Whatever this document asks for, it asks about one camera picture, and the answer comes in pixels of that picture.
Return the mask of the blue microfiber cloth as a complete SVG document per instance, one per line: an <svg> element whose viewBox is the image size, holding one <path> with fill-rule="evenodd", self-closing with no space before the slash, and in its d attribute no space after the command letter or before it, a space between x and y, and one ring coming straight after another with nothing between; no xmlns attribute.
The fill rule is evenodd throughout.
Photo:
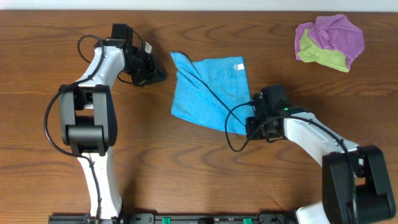
<svg viewBox="0 0 398 224"><path fill-rule="evenodd" d="M193 62L180 52L170 56L177 68L171 114L218 131L246 134L249 106L234 109L251 99L242 56L207 58Z"/></svg>

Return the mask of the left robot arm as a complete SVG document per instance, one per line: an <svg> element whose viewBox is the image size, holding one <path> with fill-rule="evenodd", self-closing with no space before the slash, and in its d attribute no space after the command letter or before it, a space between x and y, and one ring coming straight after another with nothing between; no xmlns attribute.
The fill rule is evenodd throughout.
<svg viewBox="0 0 398 224"><path fill-rule="evenodd" d="M127 39L100 39L84 74L61 86L58 96L62 141L83 169L92 223L116 220L122 210L112 162L118 123L111 96L122 72L132 77L135 86L165 79L149 43L134 47Z"/></svg>

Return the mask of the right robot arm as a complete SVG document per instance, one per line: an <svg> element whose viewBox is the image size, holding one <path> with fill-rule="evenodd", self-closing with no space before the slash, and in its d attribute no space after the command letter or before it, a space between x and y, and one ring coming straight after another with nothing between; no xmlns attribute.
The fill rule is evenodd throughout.
<svg viewBox="0 0 398 224"><path fill-rule="evenodd" d="M296 211L299 223L376 223L394 218L396 203L384 154L336 134L301 108L246 120L248 139L288 139L322 168L322 200Z"/></svg>

